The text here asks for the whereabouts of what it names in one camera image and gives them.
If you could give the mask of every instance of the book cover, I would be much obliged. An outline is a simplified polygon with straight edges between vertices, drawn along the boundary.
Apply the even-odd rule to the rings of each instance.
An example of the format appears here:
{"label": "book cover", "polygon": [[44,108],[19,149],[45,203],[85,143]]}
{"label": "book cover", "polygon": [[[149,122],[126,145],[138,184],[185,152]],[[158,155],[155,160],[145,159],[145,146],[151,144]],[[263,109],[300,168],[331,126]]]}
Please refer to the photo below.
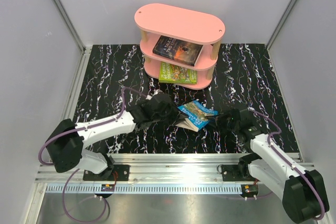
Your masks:
{"label": "book cover", "polygon": [[161,36],[153,53],[194,67],[202,48],[203,45]]}
{"label": "book cover", "polygon": [[215,110],[209,110],[197,101],[192,101],[185,105],[179,106],[179,109],[188,115],[185,122],[177,124],[177,126],[190,129],[193,131],[199,131],[201,128],[206,126],[209,120],[206,116],[218,115]]}
{"label": "book cover", "polygon": [[159,82],[197,84],[197,71],[161,62]]}

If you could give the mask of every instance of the open book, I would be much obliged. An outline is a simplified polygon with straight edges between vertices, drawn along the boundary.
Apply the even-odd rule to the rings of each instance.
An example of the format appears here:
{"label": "open book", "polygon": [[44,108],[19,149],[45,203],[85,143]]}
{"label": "open book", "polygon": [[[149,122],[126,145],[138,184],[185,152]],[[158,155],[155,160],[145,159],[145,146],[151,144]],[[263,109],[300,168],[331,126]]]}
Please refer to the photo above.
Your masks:
{"label": "open book", "polygon": [[182,105],[179,107],[179,109],[187,114],[188,118],[176,126],[196,132],[208,124],[209,120],[206,118],[206,116],[218,114],[217,111],[209,110],[197,101],[192,101]]}

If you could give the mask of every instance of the pink shelf top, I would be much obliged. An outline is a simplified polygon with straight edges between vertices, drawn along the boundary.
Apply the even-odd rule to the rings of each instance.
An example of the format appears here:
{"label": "pink shelf top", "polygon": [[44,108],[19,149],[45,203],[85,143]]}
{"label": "pink shelf top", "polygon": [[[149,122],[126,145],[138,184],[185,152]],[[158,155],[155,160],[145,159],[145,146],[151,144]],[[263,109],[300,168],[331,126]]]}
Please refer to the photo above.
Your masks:
{"label": "pink shelf top", "polygon": [[180,63],[178,61],[175,60],[171,60],[169,58],[160,56],[160,55],[156,55],[153,53],[153,48],[156,44],[156,42],[158,41],[160,35],[158,34],[148,34],[148,41],[145,42],[143,40],[140,41],[140,49],[142,51],[142,53],[144,55],[146,55],[147,57],[154,59],[154,60],[159,60],[159,61],[164,61],[170,64],[174,64],[180,67],[184,67],[184,68],[189,68],[189,69],[193,69],[193,70],[197,70],[197,71],[203,71],[203,70],[207,70],[211,67],[213,67],[214,65],[216,65],[217,59],[212,60],[210,58],[211,52],[212,52],[212,46],[211,45],[204,45],[201,54],[198,57],[198,60],[196,62],[196,65],[190,66],[187,64],[183,64]]}
{"label": "pink shelf top", "polygon": [[[158,60],[152,60],[151,62],[146,61],[144,68],[146,73],[153,78],[158,79],[160,74],[161,62]],[[211,83],[211,80],[206,79],[206,71],[197,73],[197,84],[176,84],[189,89],[199,90],[208,87]]]}
{"label": "pink shelf top", "polygon": [[164,4],[140,7],[134,16],[140,29],[201,45],[219,41],[224,23],[214,15]]}

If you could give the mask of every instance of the marble pattern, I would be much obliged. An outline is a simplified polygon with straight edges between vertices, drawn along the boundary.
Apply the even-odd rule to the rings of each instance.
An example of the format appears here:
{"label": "marble pattern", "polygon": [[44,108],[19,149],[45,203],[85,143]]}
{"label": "marble pattern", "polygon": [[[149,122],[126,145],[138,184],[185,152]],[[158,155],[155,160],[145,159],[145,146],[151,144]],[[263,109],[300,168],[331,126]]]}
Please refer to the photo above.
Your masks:
{"label": "marble pattern", "polygon": [[[73,120],[87,122],[118,113],[122,104],[122,86],[144,94],[161,89],[177,106],[196,99],[220,113],[238,102],[248,104],[280,126],[282,134],[276,136],[275,141],[285,152],[299,152],[264,45],[222,44],[211,85],[198,91],[159,83],[145,73],[143,64],[139,45],[93,46]],[[131,105],[142,98],[127,91],[125,99],[127,105]],[[258,122],[267,132],[275,130],[265,119],[258,118]],[[232,133],[223,136],[209,126],[193,132],[163,122],[142,131],[111,137],[90,149],[109,153],[246,152]]]}

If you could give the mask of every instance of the gray floor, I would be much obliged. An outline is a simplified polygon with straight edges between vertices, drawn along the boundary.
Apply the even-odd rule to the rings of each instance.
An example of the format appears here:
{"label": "gray floor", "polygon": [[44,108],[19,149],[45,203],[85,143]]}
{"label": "gray floor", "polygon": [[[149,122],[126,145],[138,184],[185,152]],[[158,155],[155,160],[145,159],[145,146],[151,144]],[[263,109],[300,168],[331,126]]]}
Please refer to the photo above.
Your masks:
{"label": "gray floor", "polygon": [[[87,194],[67,194],[67,208],[71,209]],[[280,200],[272,195],[259,200],[228,200],[223,195],[128,195],[115,194],[108,198],[110,214],[99,223],[109,224],[292,224]],[[91,199],[70,213],[83,221],[96,218],[103,203]],[[38,224],[76,223],[64,215],[61,194],[46,194]]]}

